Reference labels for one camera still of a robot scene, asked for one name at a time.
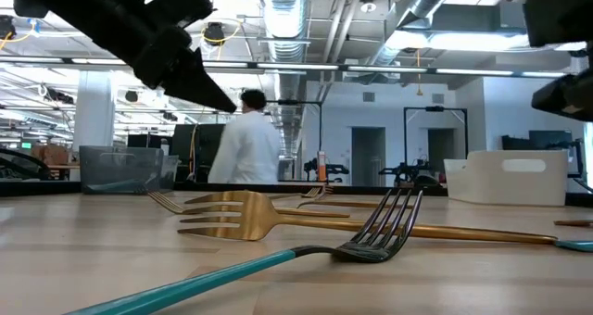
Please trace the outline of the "black desk monitor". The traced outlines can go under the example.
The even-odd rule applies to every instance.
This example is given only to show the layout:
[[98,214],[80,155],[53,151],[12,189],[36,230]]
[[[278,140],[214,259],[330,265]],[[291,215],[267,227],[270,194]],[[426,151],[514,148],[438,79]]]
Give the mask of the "black desk monitor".
[[570,150],[581,142],[581,139],[574,139],[569,131],[532,130],[528,138],[501,137],[503,150]]

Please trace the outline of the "silver ventilation duct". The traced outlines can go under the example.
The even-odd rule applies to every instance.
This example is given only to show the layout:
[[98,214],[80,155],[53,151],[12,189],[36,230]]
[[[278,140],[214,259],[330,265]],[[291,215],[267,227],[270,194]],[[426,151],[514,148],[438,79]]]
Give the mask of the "silver ventilation duct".
[[[305,61],[304,39],[308,0],[263,0],[263,18],[268,38],[281,40],[270,42],[272,62],[302,63]],[[297,100],[300,75],[289,73],[290,69],[277,69],[274,92],[277,100]],[[278,106],[277,119],[282,123],[300,118],[300,107]]]
[[423,48],[423,36],[405,31],[407,26],[428,29],[435,12],[446,0],[400,0],[393,4],[384,21],[384,41],[367,65],[388,66],[406,48]]

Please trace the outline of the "black ceiling device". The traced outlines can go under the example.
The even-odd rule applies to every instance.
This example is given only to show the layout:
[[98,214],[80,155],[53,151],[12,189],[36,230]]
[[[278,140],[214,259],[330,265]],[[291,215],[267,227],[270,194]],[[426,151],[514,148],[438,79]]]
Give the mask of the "black ceiling device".
[[203,39],[210,46],[222,46],[225,43],[223,24],[221,22],[209,22],[203,32]]

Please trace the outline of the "grey door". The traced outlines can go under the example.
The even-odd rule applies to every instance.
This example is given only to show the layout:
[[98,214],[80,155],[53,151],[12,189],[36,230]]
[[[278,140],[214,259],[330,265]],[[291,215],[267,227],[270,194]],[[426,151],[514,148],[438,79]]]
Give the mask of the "grey door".
[[428,161],[433,171],[444,173],[445,159],[457,157],[457,140],[454,129],[428,129]]
[[382,187],[385,176],[385,128],[353,127],[351,129],[351,184],[360,187]]

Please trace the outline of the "grey translucent plastic bin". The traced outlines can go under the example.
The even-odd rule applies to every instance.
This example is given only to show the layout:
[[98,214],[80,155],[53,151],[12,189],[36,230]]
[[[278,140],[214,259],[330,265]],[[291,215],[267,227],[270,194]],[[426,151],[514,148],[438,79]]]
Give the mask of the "grey translucent plastic bin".
[[160,148],[82,145],[80,147],[81,186],[141,180],[149,192],[171,191],[179,158],[165,156]]

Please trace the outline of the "person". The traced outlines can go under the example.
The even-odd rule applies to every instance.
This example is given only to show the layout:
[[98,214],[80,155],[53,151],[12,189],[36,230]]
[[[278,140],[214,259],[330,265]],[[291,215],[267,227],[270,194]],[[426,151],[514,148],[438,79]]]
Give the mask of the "person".
[[228,122],[208,174],[208,183],[278,182],[280,133],[263,114],[266,95],[257,89],[240,95],[242,114]]

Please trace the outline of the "cardboard box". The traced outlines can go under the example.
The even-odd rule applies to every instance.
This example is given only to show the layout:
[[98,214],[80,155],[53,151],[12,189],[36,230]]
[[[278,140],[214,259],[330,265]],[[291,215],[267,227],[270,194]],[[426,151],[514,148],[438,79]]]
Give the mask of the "cardboard box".
[[69,152],[61,145],[34,145],[31,155],[47,166],[67,165],[69,162]]

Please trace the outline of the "black aluminium table frame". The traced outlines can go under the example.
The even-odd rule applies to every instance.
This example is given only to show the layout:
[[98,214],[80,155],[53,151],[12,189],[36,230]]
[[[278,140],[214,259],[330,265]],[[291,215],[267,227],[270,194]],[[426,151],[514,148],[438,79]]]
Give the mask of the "black aluminium table frame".
[[[181,192],[222,192],[231,190],[250,190],[261,193],[305,193],[313,185],[295,184],[210,184],[176,183],[174,191]],[[336,195],[384,195],[388,187],[334,186]],[[64,195],[82,191],[80,182],[39,181],[39,182],[0,182],[0,197],[27,195]],[[569,207],[593,208],[593,195],[585,193],[567,193],[564,204]]]

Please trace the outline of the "white pillar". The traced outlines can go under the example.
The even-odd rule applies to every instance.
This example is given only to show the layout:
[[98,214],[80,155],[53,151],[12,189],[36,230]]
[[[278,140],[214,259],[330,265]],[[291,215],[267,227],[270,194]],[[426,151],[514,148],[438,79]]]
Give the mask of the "white pillar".
[[113,145],[117,91],[107,71],[81,71],[74,115],[73,147]]

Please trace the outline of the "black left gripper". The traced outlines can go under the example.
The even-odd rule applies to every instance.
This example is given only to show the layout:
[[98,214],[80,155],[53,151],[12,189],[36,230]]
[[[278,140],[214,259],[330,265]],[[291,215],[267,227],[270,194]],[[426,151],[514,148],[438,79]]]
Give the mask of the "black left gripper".
[[120,0],[121,25],[114,29],[110,53],[132,67],[145,85],[218,111],[236,104],[206,73],[201,54],[190,48],[185,28],[213,12],[209,0]]

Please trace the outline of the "black arched bracket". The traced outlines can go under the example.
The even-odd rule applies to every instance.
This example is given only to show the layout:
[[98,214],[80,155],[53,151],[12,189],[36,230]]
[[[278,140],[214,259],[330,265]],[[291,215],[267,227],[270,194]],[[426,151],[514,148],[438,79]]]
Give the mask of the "black arched bracket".
[[439,180],[428,174],[419,174],[413,181],[416,187],[441,188]]

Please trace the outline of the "white plastic bin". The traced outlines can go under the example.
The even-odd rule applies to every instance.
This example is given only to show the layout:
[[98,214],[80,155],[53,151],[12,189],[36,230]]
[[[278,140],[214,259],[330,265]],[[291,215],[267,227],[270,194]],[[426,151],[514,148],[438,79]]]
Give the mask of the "white plastic bin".
[[568,154],[563,150],[473,151],[444,161],[448,197],[484,205],[560,207]]

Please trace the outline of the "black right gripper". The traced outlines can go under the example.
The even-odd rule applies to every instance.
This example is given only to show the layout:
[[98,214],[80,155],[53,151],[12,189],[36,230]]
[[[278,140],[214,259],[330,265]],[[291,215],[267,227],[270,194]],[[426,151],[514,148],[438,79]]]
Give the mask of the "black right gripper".
[[534,92],[531,106],[565,118],[593,122],[593,69],[550,82]]

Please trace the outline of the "black frame stand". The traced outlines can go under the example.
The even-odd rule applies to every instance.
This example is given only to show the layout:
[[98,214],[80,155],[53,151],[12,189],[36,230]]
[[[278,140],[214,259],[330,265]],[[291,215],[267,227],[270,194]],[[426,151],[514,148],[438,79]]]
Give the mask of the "black frame stand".
[[433,171],[428,161],[428,129],[454,129],[457,140],[457,157],[465,159],[469,153],[468,112],[457,107],[404,107],[403,148],[404,158],[399,164],[397,184],[415,186],[419,174],[437,178],[442,186],[444,173]]

